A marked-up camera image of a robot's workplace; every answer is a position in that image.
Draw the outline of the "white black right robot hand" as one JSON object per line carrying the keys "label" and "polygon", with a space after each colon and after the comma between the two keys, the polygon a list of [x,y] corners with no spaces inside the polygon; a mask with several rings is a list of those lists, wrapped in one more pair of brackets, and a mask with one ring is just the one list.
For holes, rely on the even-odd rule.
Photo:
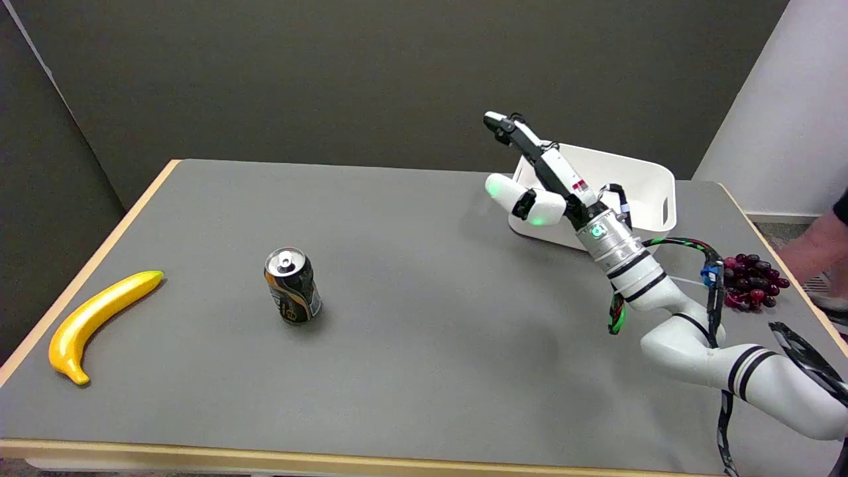
{"label": "white black right robot hand", "polygon": [[487,177],[487,194],[512,217],[534,227],[557,225],[562,218],[580,230],[609,211],[599,194],[560,153],[559,145],[539,138],[521,115],[485,112],[484,126],[500,144],[515,147],[532,167],[539,187],[519,184],[501,174]]}

